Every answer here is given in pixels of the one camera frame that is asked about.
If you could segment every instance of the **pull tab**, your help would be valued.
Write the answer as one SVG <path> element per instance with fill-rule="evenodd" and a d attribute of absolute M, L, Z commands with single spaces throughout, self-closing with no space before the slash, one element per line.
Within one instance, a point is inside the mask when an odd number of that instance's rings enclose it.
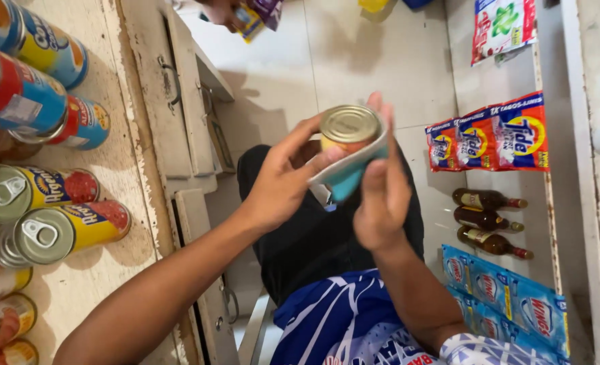
<path fill-rule="evenodd" d="M 8 180 L 0 182 L 0 206 L 7 206 L 11 204 L 14 199 L 23 192 L 26 184 L 27 182 L 22 177 L 12 177 Z M 3 193 L 5 192 L 9 193 L 10 195 L 8 199 L 3 198 Z"/>
<path fill-rule="evenodd" d="M 25 234 L 25 236 L 27 236 L 30 240 L 32 240 L 32 242 L 34 242 L 39 247 L 50 248 L 56 243 L 56 240 L 59 238 L 59 232 L 56 230 L 56 228 L 52 227 L 49 224 L 45 224 L 39 221 L 24 221 L 21 228 L 23 229 L 23 233 Z M 39 234 L 44 229 L 49 230 L 50 232 L 52 232 L 53 235 L 52 240 L 50 240 L 46 244 L 41 242 L 41 239 L 39 237 Z"/>

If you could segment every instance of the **patterned shirt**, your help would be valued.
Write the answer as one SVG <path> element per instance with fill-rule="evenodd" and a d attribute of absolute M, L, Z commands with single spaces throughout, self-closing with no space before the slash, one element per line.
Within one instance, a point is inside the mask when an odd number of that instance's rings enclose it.
<path fill-rule="evenodd" d="M 272 364 L 552 365 L 532 349 L 470 335 L 449 338 L 440 358 L 404 327 L 378 270 L 305 286 L 275 312 L 284 330 Z"/>

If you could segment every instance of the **bottle label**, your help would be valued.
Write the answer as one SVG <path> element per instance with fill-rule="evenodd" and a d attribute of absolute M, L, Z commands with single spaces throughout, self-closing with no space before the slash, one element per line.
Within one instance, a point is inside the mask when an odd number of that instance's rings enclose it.
<path fill-rule="evenodd" d="M 467 237 L 481 244 L 484 243 L 491 235 L 492 233 L 483 232 L 478 229 L 469 229 L 469 232 L 467 232 Z"/>
<path fill-rule="evenodd" d="M 465 193 L 461 196 L 460 201 L 466 206 L 475 206 L 476 208 L 483 209 L 483 204 L 481 204 L 481 196 L 478 194 Z"/>
<path fill-rule="evenodd" d="M 472 223 L 470 221 L 458 220 L 458 223 L 469 226 L 469 227 L 480 228 L 480 227 L 478 227 L 478 225 L 476 223 Z"/>
<path fill-rule="evenodd" d="M 483 209 L 480 208 L 473 208 L 472 206 L 461 206 L 462 209 L 466 209 L 468 211 L 474 211 L 474 212 L 482 212 Z"/>

